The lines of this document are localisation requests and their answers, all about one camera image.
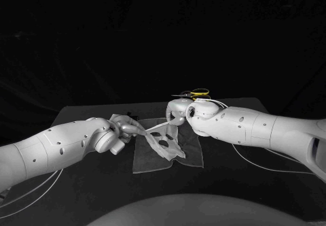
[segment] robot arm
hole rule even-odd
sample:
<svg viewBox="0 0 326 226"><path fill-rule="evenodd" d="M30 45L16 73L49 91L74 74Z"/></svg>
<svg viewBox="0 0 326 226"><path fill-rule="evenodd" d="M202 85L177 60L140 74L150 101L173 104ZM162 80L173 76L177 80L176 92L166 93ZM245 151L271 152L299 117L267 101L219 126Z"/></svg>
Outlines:
<svg viewBox="0 0 326 226"><path fill-rule="evenodd" d="M198 135L290 155L326 181L326 119L281 117L241 107L221 109L203 99L188 102L183 113L179 112L185 108L182 99L169 103L167 114L177 112L170 124L185 116Z"/></svg>
<svg viewBox="0 0 326 226"><path fill-rule="evenodd" d="M26 179L53 172L107 150L118 154L131 134L146 135L128 117L89 118L46 129L26 140L0 147L0 192Z"/></svg>

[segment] black curtain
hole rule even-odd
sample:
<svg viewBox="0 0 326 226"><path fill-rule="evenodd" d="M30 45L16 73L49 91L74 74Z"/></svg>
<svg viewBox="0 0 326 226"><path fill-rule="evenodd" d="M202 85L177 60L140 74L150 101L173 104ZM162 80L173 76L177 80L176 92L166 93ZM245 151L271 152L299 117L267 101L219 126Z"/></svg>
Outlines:
<svg viewBox="0 0 326 226"><path fill-rule="evenodd" d="M3 7L0 144L46 129L68 105L169 101L196 88L326 117L325 15L323 1L303 0Z"/></svg>

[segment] table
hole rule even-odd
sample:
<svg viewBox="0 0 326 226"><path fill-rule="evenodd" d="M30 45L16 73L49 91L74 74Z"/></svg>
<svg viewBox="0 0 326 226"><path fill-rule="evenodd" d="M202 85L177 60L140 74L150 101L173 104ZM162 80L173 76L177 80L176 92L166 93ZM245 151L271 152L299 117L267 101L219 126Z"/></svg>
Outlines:
<svg viewBox="0 0 326 226"><path fill-rule="evenodd" d="M219 99L228 106L267 113L257 98ZM137 115L140 119L164 117L167 102L123 105L66 106L52 126L111 114ZM175 162L172 168L133 174L134 141L115 156L89 153L66 167L40 200L22 212L0 219L0 225L84 226L118 207L167 194L218 194L261 203L306 221L326 220L326 184L307 174L273 172L250 164L232 145L199 137L205 168ZM239 153L258 165L277 170L307 171L306 167L257 147ZM40 175L12 187L4 202L30 191L49 177ZM22 209L49 188L56 176L32 194L0 209L0 216Z"/></svg>

